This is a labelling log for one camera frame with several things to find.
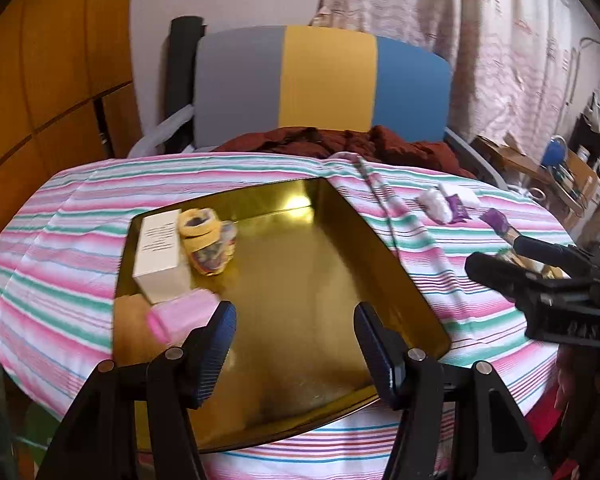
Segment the striped pink green bedsheet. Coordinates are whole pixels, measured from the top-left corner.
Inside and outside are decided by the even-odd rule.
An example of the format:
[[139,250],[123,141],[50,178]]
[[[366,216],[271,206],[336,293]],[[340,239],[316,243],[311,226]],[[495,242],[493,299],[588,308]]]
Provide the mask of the striped pink green bedsheet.
[[250,184],[322,177],[338,188],[404,268],[448,330],[446,360],[491,362],[523,412],[555,380],[557,349],[524,336],[524,316],[469,281],[472,253],[505,244],[469,220],[438,226],[416,205],[457,177],[427,169],[277,154],[110,159],[61,171],[0,234],[0,362],[47,411],[62,416],[95,364],[112,352],[112,304],[126,234],[137,214]]

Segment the wooden wardrobe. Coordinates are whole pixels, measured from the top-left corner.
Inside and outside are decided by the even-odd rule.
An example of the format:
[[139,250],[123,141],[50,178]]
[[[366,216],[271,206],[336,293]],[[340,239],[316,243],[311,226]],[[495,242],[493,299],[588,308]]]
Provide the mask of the wooden wardrobe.
[[131,0],[12,0],[0,15],[0,233],[59,171],[140,140]]

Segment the colourful candy bag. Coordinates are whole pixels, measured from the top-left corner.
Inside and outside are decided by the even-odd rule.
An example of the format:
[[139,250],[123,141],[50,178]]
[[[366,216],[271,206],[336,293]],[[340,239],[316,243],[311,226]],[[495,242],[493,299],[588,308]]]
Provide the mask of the colourful candy bag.
[[193,252],[194,269],[201,275],[221,274],[235,253],[237,228],[234,222],[221,222],[220,238],[213,244]]

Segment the tricolour chair backrest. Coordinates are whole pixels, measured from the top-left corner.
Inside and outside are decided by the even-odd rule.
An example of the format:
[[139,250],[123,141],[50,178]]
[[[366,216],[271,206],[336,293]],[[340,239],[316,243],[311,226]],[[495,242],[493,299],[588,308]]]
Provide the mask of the tricolour chair backrest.
[[440,56],[386,37],[301,25],[215,32],[196,56],[196,148],[284,127],[442,140],[452,70]]

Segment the yellow tape roll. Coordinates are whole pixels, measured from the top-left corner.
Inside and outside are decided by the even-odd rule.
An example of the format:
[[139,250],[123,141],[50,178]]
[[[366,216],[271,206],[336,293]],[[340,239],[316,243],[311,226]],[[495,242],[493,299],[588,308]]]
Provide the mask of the yellow tape roll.
[[198,252],[220,240],[221,221],[211,208],[192,208],[178,215],[178,234],[186,252]]

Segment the purple snack packet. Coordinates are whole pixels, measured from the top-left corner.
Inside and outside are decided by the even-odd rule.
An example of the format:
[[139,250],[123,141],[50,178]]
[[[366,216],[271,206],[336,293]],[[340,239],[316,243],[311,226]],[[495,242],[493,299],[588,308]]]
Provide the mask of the purple snack packet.
[[451,223],[464,222],[470,218],[467,208],[457,194],[448,196],[446,201],[452,214]]

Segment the pink patterned curtain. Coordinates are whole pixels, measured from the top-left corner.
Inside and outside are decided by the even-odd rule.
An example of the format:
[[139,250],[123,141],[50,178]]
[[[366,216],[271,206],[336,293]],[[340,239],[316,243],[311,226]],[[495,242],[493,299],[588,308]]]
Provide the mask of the pink patterned curtain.
[[313,21],[445,58],[449,124],[467,140],[513,139],[539,158],[589,99],[600,103],[600,25],[582,0],[321,0]]

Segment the wooden side table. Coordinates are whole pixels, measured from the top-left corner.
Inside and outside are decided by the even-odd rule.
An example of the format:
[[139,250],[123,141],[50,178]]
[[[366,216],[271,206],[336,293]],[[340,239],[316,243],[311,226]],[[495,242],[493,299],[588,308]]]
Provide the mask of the wooden side table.
[[554,217],[573,228],[579,221],[588,221],[600,206],[600,178],[586,162],[568,152],[565,162],[572,183],[558,182],[550,170],[513,148],[498,145],[478,136],[472,146],[510,183],[522,188],[539,188],[546,195],[544,207]]

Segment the dark red blanket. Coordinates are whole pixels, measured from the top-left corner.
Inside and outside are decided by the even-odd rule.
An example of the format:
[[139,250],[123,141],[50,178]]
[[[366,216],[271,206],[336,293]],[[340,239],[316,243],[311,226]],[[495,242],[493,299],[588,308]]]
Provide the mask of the dark red blanket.
[[358,154],[369,162],[417,167],[477,179],[460,166],[443,141],[406,142],[383,126],[368,131],[285,127],[245,133],[213,149],[214,152],[273,153],[326,159],[340,152]]

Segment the gold metal tray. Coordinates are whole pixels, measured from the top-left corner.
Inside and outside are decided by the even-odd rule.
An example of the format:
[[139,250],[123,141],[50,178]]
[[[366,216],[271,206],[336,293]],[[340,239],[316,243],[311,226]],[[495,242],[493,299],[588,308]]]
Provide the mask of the gold metal tray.
[[434,310],[354,207],[323,178],[181,202],[237,226],[235,255],[197,287],[232,302],[237,330],[211,398],[190,413],[216,453],[287,439],[375,402],[353,328],[368,302],[385,326],[438,358],[451,341]]

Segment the white cardboard box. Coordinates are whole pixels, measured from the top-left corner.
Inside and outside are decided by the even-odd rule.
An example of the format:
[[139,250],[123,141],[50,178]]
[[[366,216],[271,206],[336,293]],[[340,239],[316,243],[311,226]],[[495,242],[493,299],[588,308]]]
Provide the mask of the white cardboard box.
[[181,211],[151,214],[140,224],[132,277],[151,304],[184,295],[190,289],[189,264],[178,235]]

